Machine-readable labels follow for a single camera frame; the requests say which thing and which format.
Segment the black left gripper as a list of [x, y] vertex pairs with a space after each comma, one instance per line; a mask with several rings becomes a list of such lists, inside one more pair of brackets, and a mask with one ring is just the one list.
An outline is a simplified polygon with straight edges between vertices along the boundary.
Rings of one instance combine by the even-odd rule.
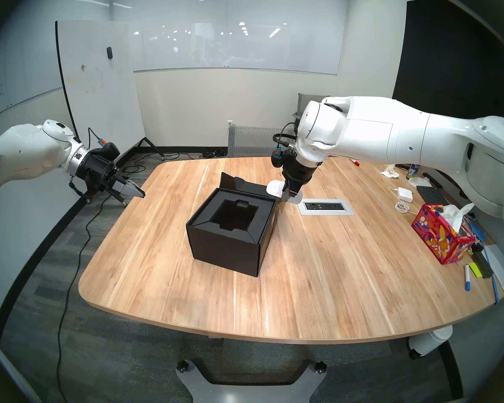
[[119, 157], [118, 149], [79, 149], [76, 152], [78, 165], [76, 176], [87, 186], [85, 195], [107, 191], [121, 204], [127, 204], [124, 197], [144, 198], [146, 193], [135, 182], [120, 177], [120, 170], [115, 164]]

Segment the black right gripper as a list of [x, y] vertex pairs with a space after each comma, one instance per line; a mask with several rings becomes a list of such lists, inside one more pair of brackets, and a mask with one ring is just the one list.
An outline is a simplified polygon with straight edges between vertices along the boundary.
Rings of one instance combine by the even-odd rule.
[[302, 198], [302, 186], [311, 180], [316, 170], [316, 162], [309, 161], [297, 153], [284, 153], [282, 160], [282, 176], [285, 181], [282, 185], [281, 201]]

